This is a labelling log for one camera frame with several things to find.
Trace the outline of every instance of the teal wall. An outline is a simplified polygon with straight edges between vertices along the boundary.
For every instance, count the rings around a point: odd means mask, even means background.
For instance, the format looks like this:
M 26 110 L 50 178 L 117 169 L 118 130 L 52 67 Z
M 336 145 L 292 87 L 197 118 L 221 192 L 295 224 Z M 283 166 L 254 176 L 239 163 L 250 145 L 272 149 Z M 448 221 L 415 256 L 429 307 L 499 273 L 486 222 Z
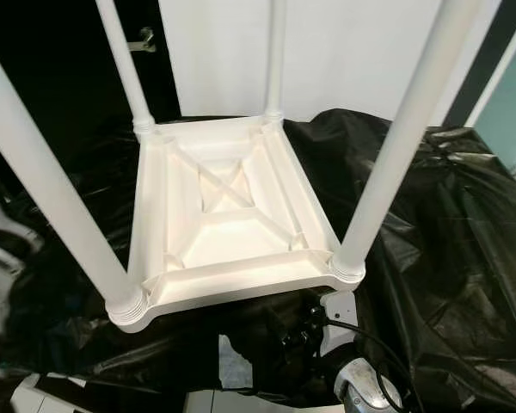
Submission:
M 474 128 L 507 167 L 516 164 L 516 53 Z

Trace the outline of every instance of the white plastic stool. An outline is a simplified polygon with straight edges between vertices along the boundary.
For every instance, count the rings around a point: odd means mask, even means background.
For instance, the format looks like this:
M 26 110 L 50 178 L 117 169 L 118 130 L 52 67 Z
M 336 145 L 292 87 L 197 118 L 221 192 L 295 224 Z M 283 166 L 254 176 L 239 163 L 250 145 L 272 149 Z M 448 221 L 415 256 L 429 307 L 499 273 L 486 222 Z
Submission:
M 173 311 L 320 285 L 355 289 L 481 0 L 441 4 L 342 245 L 282 128 L 286 0 L 271 2 L 265 114 L 173 125 L 151 117 L 113 0 L 96 2 L 141 144 L 128 273 L 1 66 L 0 152 L 111 320 L 135 332 Z

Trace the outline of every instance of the cord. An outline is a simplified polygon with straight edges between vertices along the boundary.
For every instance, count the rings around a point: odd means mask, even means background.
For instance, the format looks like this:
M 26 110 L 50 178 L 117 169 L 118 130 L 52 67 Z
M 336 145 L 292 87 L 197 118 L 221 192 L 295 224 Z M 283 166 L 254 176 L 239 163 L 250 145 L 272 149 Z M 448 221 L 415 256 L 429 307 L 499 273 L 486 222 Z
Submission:
M 380 340 L 378 337 L 375 337 L 373 334 L 361 329 L 357 325 L 353 325 L 350 323 L 344 323 L 344 322 L 338 321 L 338 320 L 331 320 L 330 318 L 326 318 L 325 321 L 327 324 L 334 325 L 335 327 L 342 327 L 343 329 L 355 331 L 356 333 L 361 334 L 363 337 L 368 338 L 372 342 L 375 342 L 379 347 L 381 347 L 383 350 L 385 350 L 386 353 L 388 353 L 390 355 L 390 357 L 392 358 L 392 360 L 396 363 L 396 366 L 398 367 L 398 370 L 400 370 L 400 373 L 402 373 L 405 376 L 405 378 L 408 380 L 408 382 L 411 386 L 411 390 L 413 391 L 413 393 L 415 395 L 416 403 L 419 406 L 419 411 L 421 413 L 425 413 L 424 405 L 422 404 L 422 400 L 421 400 L 421 397 L 419 396 L 419 392 L 416 390 L 415 383 L 413 383 L 413 380 L 411 379 L 410 375 L 407 373 L 406 367 L 403 365 L 402 361 L 397 356 L 397 354 L 385 342 Z M 401 407 L 397 406 L 397 404 L 394 402 L 394 400 L 392 400 L 392 398 L 388 394 L 388 392 L 386 390 L 386 386 L 384 385 L 384 382 L 382 381 L 382 376 L 380 375 L 380 372 L 378 371 L 378 369 L 376 369 L 376 371 L 377 371 L 378 386 L 380 387 L 381 392 L 386 397 L 386 400 L 388 401 L 390 406 L 392 406 L 397 412 L 404 413 L 405 410 L 403 410 Z

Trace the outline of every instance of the white backdrop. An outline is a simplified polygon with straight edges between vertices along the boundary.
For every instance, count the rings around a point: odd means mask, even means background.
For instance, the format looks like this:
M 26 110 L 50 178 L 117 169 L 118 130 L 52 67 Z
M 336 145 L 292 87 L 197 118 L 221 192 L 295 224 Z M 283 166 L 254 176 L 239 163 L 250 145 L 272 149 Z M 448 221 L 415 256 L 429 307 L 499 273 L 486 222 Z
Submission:
M 445 118 L 501 0 L 484 0 L 432 124 Z M 261 114 L 268 0 L 160 0 L 182 115 Z M 329 108 L 393 119 L 439 0 L 289 0 L 285 117 Z

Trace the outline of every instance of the black plastic sheet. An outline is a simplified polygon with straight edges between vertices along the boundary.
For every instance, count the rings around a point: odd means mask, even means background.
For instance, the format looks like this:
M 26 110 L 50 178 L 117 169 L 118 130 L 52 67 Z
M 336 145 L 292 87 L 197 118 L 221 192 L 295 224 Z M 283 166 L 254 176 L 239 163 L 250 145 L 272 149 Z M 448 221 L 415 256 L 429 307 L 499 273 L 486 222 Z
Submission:
M 285 123 L 339 237 L 388 125 L 340 109 Z M 137 162 L 127 126 L 108 129 L 70 169 L 124 265 Z M 247 394 L 298 407 L 335 403 L 310 343 L 289 339 L 309 329 L 309 303 L 327 290 L 184 311 L 127 335 L 108 322 L 101 298 L 30 200 L 12 207 L 48 235 L 11 294 L 10 366 L 148 391 L 220 388 L 218 334 L 225 334 L 253 365 Z M 427 411 L 516 411 L 516 182 L 473 131 L 425 135 L 357 298 L 360 324 L 409 363 Z
M 286 122 L 339 236 L 387 127 Z M 474 131 L 428 131 L 366 264 L 360 322 L 406 356 L 427 411 L 516 411 L 516 182 Z

